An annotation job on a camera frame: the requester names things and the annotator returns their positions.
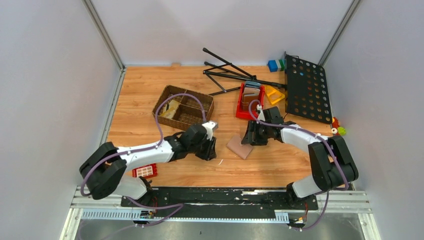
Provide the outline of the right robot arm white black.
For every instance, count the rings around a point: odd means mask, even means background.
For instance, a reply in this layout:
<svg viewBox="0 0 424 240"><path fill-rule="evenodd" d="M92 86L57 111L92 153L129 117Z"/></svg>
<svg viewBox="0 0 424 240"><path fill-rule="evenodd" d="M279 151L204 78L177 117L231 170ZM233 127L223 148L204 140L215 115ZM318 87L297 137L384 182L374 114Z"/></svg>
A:
<svg viewBox="0 0 424 240"><path fill-rule="evenodd" d="M285 122L277 107L256 107L249 120L243 145L265 146L270 139L292 145L309 156L311 175L287 185L286 204L298 209L306 198L334 189L347 189L359 178L358 168L342 136L313 133Z"/></svg>

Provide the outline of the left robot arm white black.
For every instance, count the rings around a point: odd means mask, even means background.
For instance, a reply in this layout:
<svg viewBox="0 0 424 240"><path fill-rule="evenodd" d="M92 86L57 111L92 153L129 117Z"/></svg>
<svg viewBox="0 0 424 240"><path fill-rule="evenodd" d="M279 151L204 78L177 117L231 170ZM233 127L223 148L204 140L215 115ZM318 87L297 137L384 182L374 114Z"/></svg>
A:
<svg viewBox="0 0 424 240"><path fill-rule="evenodd" d="M142 177L128 176L126 172L181 160L189 154L210 161L217 156L214 136L217 128L217 122L207 121L145 145L116 147L112 142L103 143L79 168L83 185L95 200L119 195L134 199L142 207L149 206L153 193L148 182Z"/></svg>

